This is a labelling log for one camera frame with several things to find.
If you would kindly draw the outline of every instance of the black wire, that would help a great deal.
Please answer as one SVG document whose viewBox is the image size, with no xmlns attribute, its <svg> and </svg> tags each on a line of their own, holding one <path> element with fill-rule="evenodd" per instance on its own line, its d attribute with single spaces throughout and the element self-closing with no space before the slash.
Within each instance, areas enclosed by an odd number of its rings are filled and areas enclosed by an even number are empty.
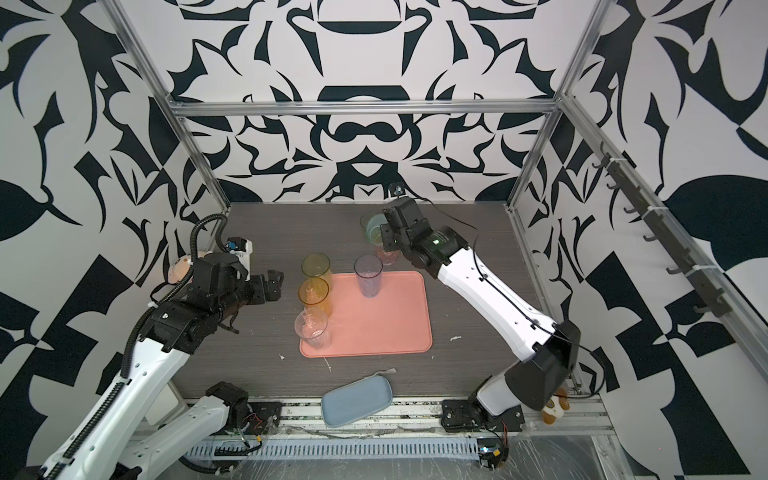
<svg viewBox="0 0 768 480">
<path fill-rule="evenodd" d="M 570 343 L 572 346 L 575 346 L 575 347 L 578 347 L 580 349 L 583 349 L 585 352 L 589 353 L 589 355 L 594 359 L 594 361 L 597 362 L 598 365 L 600 365 L 600 368 L 603 369 L 603 379 L 600 382 L 600 386 L 598 386 L 597 389 L 594 392 L 590 393 L 589 395 L 586 395 L 586 396 L 563 396 L 563 395 L 558 395 L 557 393 L 555 393 L 554 396 L 560 397 L 560 398 L 566 398 L 566 399 L 590 399 L 590 398 L 596 396 L 603 389 L 603 387 L 605 386 L 605 372 L 606 372 L 606 369 L 605 369 L 605 364 L 603 364 L 602 360 L 600 360 L 595 355 L 594 351 L 593 350 L 589 350 L 587 347 L 581 345 L 580 343 L 572 342 L 572 341 L 570 341 L 569 339 L 567 339 L 567 338 L 565 338 L 563 336 L 555 335 L 555 332 L 550 332 L 550 331 L 546 330 L 544 327 L 542 327 L 541 325 L 539 325 L 538 323 L 533 321 L 533 319 L 531 319 L 531 317 L 526 315 L 526 313 L 519 306 L 517 306 L 517 304 L 515 304 L 515 302 L 510 300 L 509 297 L 507 297 L 504 294 L 504 292 L 502 292 L 496 285 L 494 285 L 491 280 L 488 280 L 488 275 L 483 273 L 482 270 L 480 270 L 480 266 L 478 265 L 478 254 L 477 254 L 477 248 L 476 247 L 477 247 L 478 239 L 480 238 L 480 230 L 478 230 L 477 227 L 475 227 L 474 225 L 471 225 L 469 223 L 466 223 L 465 221 L 459 220 L 458 218 L 453 217 L 452 215 L 448 215 L 446 212 L 444 212 L 444 211 L 440 210 L 439 208 L 437 208 L 437 205 L 435 205 L 428 198 L 422 198 L 422 197 L 417 197 L 417 198 L 419 198 L 420 200 L 424 200 L 424 201 L 429 202 L 435 208 L 435 210 L 437 210 L 441 214 L 445 215 L 446 217 L 448 217 L 448 218 L 450 218 L 452 220 L 455 220 L 455 221 L 461 223 L 462 225 L 466 225 L 467 227 L 472 228 L 476 232 L 475 240 L 472 242 L 472 257 L 473 257 L 473 259 L 475 261 L 475 268 L 477 269 L 477 272 L 480 275 L 480 281 L 481 282 L 482 281 L 488 282 L 488 285 L 492 286 L 493 289 L 496 290 L 499 293 L 499 295 L 503 296 L 505 298 L 505 300 L 507 300 L 514 308 L 516 308 L 516 310 L 521 315 L 523 315 L 523 317 L 527 321 L 531 322 L 531 325 L 533 325 L 534 327 L 540 329 L 543 332 L 546 332 L 546 333 L 552 335 L 556 339 L 562 340 L 562 341 L 564 341 L 566 343 Z"/>
<path fill-rule="evenodd" d="M 192 470 L 193 472 L 202 473 L 204 475 L 217 475 L 220 473 L 218 468 L 203 467 L 202 465 L 191 462 L 187 457 L 179 457 L 179 463 Z"/>
<path fill-rule="evenodd" d="M 506 451 L 506 455 L 509 455 L 509 447 L 506 445 L 506 442 L 504 440 L 502 440 L 502 437 L 498 436 L 498 433 L 496 433 L 493 430 L 491 430 L 489 428 L 486 428 L 486 427 L 480 427 L 480 428 L 485 430 L 485 431 L 487 431 L 487 432 L 490 432 L 490 433 L 496 435 L 496 438 L 498 439 L 498 443 L 499 443 L 499 445 L 497 447 L 497 450 L 499 450 L 500 452 L 501 451 Z M 480 457 L 480 461 L 481 461 L 480 465 L 482 465 L 482 460 L 487 460 L 488 461 L 488 466 L 486 466 L 486 468 L 488 470 L 494 470 L 494 468 L 490 465 L 490 458 L 495 457 L 495 455 L 493 453 L 485 453 L 485 454 L 482 454 L 482 455 L 483 456 Z"/>
</svg>

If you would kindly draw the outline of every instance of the pink tray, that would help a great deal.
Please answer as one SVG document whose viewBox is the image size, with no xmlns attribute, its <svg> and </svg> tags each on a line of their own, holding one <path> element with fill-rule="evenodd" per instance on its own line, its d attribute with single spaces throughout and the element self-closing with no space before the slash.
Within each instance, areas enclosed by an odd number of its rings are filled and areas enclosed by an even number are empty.
<svg viewBox="0 0 768 480">
<path fill-rule="evenodd" d="M 365 298 L 354 273 L 333 275 L 331 344 L 316 349 L 300 341 L 308 357 L 421 353 L 432 347 L 424 277 L 384 272 L 379 295 Z"/>
</svg>

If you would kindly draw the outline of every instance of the aluminum frame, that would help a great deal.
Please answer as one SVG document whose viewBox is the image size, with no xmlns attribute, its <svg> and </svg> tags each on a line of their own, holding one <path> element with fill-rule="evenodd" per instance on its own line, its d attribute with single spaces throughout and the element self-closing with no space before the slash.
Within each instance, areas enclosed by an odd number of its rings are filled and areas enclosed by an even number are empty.
<svg viewBox="0 0 768 480">
<path fill-rule="evenodd" d="M 568 395 L 575 395 L 573 383 L 568 381 Z M 341 428 L 329 428 L 323 421 L 320 398 L 261 398 L 250 397 L 249 402 L 281 402 L 280 426 L 270 433 L 273 439 L 327 438 L 430 438 L 440 436 L 492 437 L 490 432 L 448 433 L 440 425 L 441 402 L 446 399 L 466 400 L 466 396 L 415 396 L 395 397 L 392 405 L 357 422 Z M 569 399 L 571 409 L 555 423 L 547 425 L 541 412 L 522 406 L 526 430 L 510 432 L 510 436 L 551 435 L 609 435 L 615 436 L 613 424 L 599 397 Z M 187 403 L 195 400 L 185 399 Z M 137 434 L 131 440 L 142 440 L 147 432 Z M 214 435 L 209 439 L 228 439 L 229 435 Z"/>
<path fill-rule="evenodd" d="M 571 61 L 568 63 L 568 68 L 563 76 L 563 81 L 560 83 L 558 90 L 554 94 L 555 110 L 548 115 L 545 124 L 542 125 L 541 130 L 538 131 L 533 147 L 531 147 L 528 156 L 523 162 L 522 171 L 520 172 L 517 181 L 515 181 L 515 185 L 512 187 L 512 192 L 509 194 L 507 205 L 514 207 L 520 198 L 521 192 L 525 189 L 525 185 L 528 185 L 533 170 L 540 161 L 541 155 L 544 153 L 544 148 L 554 132 L 554 128 L 560 121 L 558 99 L 565 94 L 570 94 L 576 81 L 580 78 L 589 55 L 592 54 L 595 45 L 598 44 L 600 30 L 603 28 L 608 11 L 616 1 L 617 0 L 597 0 L 595 2 L 587 26 L 581 33 L 574 54 L 571 56 Z"/>
<path fill-rule="evenodd" d="M 611 158 L 624 160 L 624 156 L 611 142 L 611 139 L 591 120 L 578 101 L 570 95 L 563 95 L 562 98 L 558 99 L 557 104 L 593 152 L 602 151 L 610 155 Z M 634 168 L 628 167 L 626 170 L 631 175 L 633 183 L 640 187 L 640 192 L 652 207 L 667 209 L 664 202 Z M 717 265 L 702 250 L 699 243 L 680 225 L 680 222 L 675 219 L 671 212 L 667 210 L 665 217 L 670 219 L 676 237 L 683 247 L 689 249 L 690 257 L 696 265 Z M 768 382 L 768 324 L 744 298 L 738 288 L 726 278 L 720 268 L 706 268 L 702 269 L 701 272 L 708 277 L 713 285 L 723 290 L 723 296 L 728 300 L 733 311 L 720 317 L 720 321 L 739 344 L 747 358 L 755 365 L 760 375 Z"/>
<path fill-rule="evenodd" d="M 515 184 L 512 186 L 512 191 L 509 193 L 507 205 L 510 206 L 510 208 L 515 207 L 522 192 L 525 190 L 525 186 L 531 181 L 531 176 L 533 176 L 533 172 L 536 170 L 536 166 L 541 160 L 541 156 L 544 153 L 547 142 L 549 142 L 549 139 L 554 133 L 554 129 L 558 126 L 562 113 L 563 112 L 557 108 L 552 113 L 547 114 L 544 124 L 536 134 L 533 146 L 531 146 L 531 150 L 528 151 L 528 156 L 523 160 L 523 168 L 520 170 L 520 174 L 518 175 L 517 180 L 515 180 Z"/>
<path fill-rule="evenodd" d="M 518 215 L 516 210 L 510 210 L 508 208 L 507 215 L 509 215 L 509 221 L 512 223 L 512 231 L 515 234 L 515 239 L 518 241 L 518 245 L 520 246 L 520 253 L 523 257 L 523 263 L 525 263 L 525 268 L 528 269 L 528 275 L 531 277 L 533 290 L 536 293 L 536 297 L 538 298 L 538 302 L 540 304 L 539 309 L 550 317 L 556 313 L 559 317 L 561 312 L 559 309 L 555 309 L 552 306 L 552 301 L 549 299 L 547 289 L 544 287 L 544 282 L 541 281 L 541 276 L 538 274 L 536 261 L 533 259 L 531 248 L 528 247 L 528 241 L 525 239 L 525 226 L 520 219 L 520 215 Z M 558 320 L 561 323 L 563 321 L 562 318 L 558 318 Z"/>
<path fill-rule="evenodd" d="M 230 206 L 230 201 L 227 199 L 227 195 L 221 188 L 221 184 L 216 179 L 214 172 L 210 169 L 208 160 L 192 138 L 192 133 L 190 133 L 184 126 L 183 120 L 178 118 L 171 110 L 167 98 L 168 93 L 163 86 L 163 82 L 152 65 L 147 49 L 141 43 L 123 6 L 119 0 L 98 1 L 104 8 L 104 13 L 112 24 L 120 43 L 123 44 L 125 51 L 131 56 L 136 64 L 136 69 L 139 71 L 139 75 L 149 87 L 150 93 L 152 93 L 154 100 L 157 102 L 157 106 L 160 107 L 160 110 L 163 112 L 163 116 L 165 116 L 171 130 L 173 130 L 179 141 L 184 145 L 184 148 L 187 149 L 192 164 L 197 168 L 197 171 L 200 172 L 208 191 L 214 196 L 216 202 L 221 207 L 221 210 L 226 210 Z"/>
<path fill-rule="evenodd" d="M 379 100 L 379 101 L 258 101 L 171 102 L 178 117 L 227 115 L 332 115 L 332 114 L 455 114 L 455 113 L 548 113 L 551 98 L 511 100 Z"/>
</svg>

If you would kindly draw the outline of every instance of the metal rail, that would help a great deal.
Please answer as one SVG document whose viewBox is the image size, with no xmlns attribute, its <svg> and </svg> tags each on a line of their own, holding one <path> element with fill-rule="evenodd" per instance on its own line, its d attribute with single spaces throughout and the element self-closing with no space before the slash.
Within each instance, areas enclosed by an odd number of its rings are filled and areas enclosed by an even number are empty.
<svg viewBox="0 0 768 480">
<path fill-rule="evenodd" d="M 226 115 L 331 115 L 331 114 L 454 114 L 454 113 L 547 113 L 554 110 L 550 98 L 512 100 L 380 100 L 380 101 L 257 101 L 172 102 L 178 117 Z"/>
<path fill-rule="evenodd" d="M 574 85 L 581 76 L 581 72 L 584 70 L 584 66 L 587 62 L 587 58 L 594 50 L 594 46 L 598 43 L 600 38 L 600 30 L 603 28 L 603 23 L 607 17 L 608 11 L 611 6 L 616 3 L 617 0 L 598 0 L 595 2 L 592 12 L 589 16 L 589 21 L 584 31 L 581 33 L 574 54 L 571 57 L 568 68 L 563 76 L 563 81 L 560 83 L 557 92 L 554 94 L 555 100 L 562 97 L 564 94 L 570 94 Z M 560 121 L 560 109 L 555 102 L 555 109 L 547 116 L 547 120 L 538 131 L 536 140 L 534 141 L 531 150 L 528 152 L 528 156 L 523 163 L 520 176 L 515 181 L 515 185 L 512 187 L 512 192 L 507 199 L 507 205 L 514 207 L 520 198 L 521 193 L 528 185 L 531 179 L 533 170 L 536 169 L 536 165 L 541 159 L 541 155 L 544 153 L 544 148 L 554 132 L 554 128 Z"/>
<path fill-rule="evenodd" d="M 125 51 L 131 56 L 136 64 L 136 69 L 139 71 L 139 75 L 149 87 L 154 100 L 157 102 L 157 106 L 160 107 L 160 110 L 163 112 L 163 116 L 165 116 L 171 130 L 174 131 L 179 141 L 187 149 L 192 164 L 197 168 L 197 171 L 203 178 L 203 182 L 205 183 L 205 186 L 208 187 L 208 191 L 214 196 L 216 202 L 218 202 L 221 207 L 221 210 L 226 210 L 230 206 L 227 195 L 224 193 L 224 190 L 222 190 L 221 184 L 219 184 L 216 176 L 210 169 L 208 160 L 203 156 L 197 143 L 192 138 L 192 133 L 185 128 L 182 124 L 182 120 L 171 110 L 167 99 L 168 93 L 163 86 L 163 81 L 155 71 L 154 66 L 149 59 L 147 49 L 141 43 L 141 40 L 131 25 L 131 21 L 128 20 L 128 15 L 123 9 L 123 6 L 119 0 L 99 0 L 99 3 L 104 7 L 104 13 L 114 27 L 115 34 L 118 36 L 120 43 L 123 44 L 123 47 L 125 47 Z"/>
</svg>

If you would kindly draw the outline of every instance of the metal bracket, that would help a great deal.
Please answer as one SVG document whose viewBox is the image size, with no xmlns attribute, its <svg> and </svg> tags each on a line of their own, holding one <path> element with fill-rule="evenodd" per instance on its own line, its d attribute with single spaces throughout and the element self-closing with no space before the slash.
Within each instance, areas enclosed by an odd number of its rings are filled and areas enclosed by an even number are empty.
<svg viewBox="0 0 768 480">
<path fill-rule="evenodd" d="M 467 432 L 486 429 L 491 432 L 522 432 L 525 417 L 521 406 L 513 407 L 501 415 L 487 418 L 480 405 L 469 400 L 443 400 L 440 425 L 447 432 Z"/>
</svg>

